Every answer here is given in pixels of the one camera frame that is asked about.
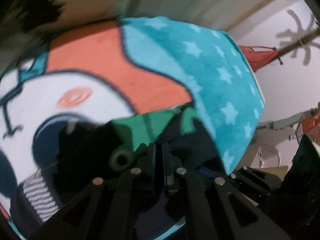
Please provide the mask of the teal cartoon fleece blanket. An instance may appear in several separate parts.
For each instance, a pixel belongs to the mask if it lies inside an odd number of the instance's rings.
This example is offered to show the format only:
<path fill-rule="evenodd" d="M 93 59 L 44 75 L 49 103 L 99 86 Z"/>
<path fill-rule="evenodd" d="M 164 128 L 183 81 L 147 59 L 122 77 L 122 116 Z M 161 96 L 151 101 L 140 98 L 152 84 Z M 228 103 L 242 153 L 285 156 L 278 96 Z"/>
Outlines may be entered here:
<path fill-rule="evenodd" d="M 166 17 L 85 25 L 26 51 L 1 77 L 1 239 L 16 186 L 37 168 L 33 133 L 57 115 L 101 124 L 192 104 L 217 144 L 226 176 L 265 108 L 255 74 L 224 31 Z"/>

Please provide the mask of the navy frog print pants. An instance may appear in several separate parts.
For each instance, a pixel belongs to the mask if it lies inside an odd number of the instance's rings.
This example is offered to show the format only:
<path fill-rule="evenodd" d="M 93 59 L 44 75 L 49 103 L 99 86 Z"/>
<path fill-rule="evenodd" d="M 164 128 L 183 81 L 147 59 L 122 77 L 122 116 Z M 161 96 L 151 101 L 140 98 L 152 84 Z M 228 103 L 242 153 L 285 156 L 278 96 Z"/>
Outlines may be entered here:
<path fill-rule="evenodd" d="M 153 206 L 142 209 L 133 226 L 135 239 L 167 239 L 182 220 L 167 192 L 163 144 L 181 165 L 197 172 L 223 172 L 217 144 L 190 103 L 94 124 L 77 115 L 44 122 L 31 140 L 36 170 L 16 186 L 10 200 L 12 223 L 25 238 L 40 228 L 95 178 L 116 178 L 138 166 L 149 144 L 156 146 Z"/>

